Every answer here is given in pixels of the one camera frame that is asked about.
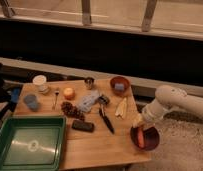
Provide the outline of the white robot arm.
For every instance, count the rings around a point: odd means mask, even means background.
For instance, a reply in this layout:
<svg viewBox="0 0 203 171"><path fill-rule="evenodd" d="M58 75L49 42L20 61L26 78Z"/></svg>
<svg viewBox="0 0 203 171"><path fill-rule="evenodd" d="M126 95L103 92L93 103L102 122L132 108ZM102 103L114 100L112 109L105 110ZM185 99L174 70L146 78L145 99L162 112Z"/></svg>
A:
<svg viewBox="0 0 203 171"><path fill-rule="evenodd" d="M144 124L159 122L166 114L177 108L203 118L203 98L188 95L180 88L162 85L156 89L154 100L135 117L132 126L137 128Z"/></svg>

